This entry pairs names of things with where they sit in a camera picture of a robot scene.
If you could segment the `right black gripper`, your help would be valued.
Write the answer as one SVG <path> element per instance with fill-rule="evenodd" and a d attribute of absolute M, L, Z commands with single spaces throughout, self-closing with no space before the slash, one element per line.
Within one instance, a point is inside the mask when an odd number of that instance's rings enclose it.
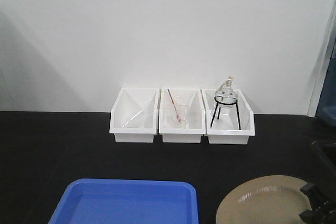
<path fill-rule="evenodd" d="M 316 184 L 307 183 L 300 191 L 312 200 L 312 210 L 299 214 L 301 220 L 309 224 L 335 223 L 335 202 L 324 196 Z"/>

